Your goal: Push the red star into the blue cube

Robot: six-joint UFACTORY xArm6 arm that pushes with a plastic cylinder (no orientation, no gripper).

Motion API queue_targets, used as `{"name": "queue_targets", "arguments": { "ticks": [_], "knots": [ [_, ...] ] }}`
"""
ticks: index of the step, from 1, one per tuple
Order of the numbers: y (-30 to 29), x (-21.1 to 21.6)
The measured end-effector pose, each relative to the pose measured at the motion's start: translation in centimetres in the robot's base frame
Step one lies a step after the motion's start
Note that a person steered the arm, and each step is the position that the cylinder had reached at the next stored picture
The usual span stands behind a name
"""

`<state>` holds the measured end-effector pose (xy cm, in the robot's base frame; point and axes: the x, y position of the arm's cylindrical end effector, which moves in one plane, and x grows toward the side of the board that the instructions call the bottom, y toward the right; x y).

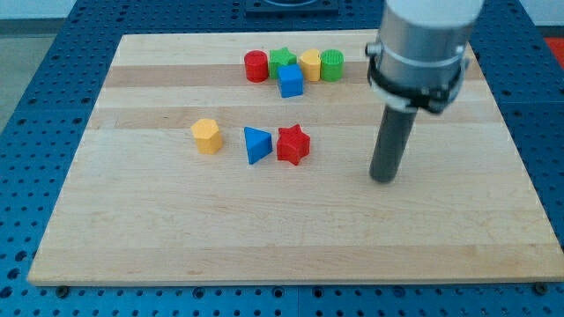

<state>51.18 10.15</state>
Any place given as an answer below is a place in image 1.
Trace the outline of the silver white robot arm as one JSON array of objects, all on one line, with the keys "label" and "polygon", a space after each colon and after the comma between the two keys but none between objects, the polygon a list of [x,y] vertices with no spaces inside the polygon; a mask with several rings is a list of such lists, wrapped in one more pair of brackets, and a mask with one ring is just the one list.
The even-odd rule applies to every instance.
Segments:
[{"label": "silver white robot arm", "polygon": [[367,80],[392,109],[441,114],[459,94],[469,60],[464,52],[483,0],[387,0]]}]

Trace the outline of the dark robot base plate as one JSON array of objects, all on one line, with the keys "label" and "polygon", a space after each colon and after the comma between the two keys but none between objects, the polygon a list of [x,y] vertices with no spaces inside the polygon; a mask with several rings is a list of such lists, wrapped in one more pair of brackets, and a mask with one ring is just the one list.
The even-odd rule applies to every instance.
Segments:
[{"label": "dark robot base plate", "polygon": [[245,0],[245,16],[267,14],[338,13],[339,0]]}]

